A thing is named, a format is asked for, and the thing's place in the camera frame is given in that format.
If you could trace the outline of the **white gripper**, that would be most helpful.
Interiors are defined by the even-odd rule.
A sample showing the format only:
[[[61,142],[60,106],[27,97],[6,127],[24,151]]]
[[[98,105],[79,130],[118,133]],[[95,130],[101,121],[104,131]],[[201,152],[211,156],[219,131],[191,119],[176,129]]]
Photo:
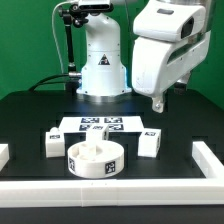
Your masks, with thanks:
[[[132,87],[153,98],[155,112],[164,111],[160,95],[174,83],[176,94],[186,92],[189,72],[208,53],[210,20],[211,0],[149,0],[135,18]]]

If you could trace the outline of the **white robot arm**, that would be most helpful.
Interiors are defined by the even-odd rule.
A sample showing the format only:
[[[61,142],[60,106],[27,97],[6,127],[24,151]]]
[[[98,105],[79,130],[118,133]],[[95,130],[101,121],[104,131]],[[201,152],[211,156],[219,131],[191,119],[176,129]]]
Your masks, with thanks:
[[[77,93],[111,102],[133,91],[164,110],[164,93],[186,89],[191,71],[207,56],[215,0],[149,0],[133,23],[132,73],[120,59],[120,26],[101,12],[87,16],[87,62]]]

